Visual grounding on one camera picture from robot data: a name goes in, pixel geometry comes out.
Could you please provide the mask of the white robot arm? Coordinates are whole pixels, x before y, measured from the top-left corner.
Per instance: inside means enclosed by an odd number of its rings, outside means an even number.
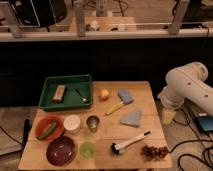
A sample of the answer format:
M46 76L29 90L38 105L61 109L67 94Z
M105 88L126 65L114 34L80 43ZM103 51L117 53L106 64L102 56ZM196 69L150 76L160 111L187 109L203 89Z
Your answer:
M208 69L201 62L192 62L171 69L165 76L166 86L158 94L163 105L162 122L170 124L186 99L213 116L213 87L205 83Z

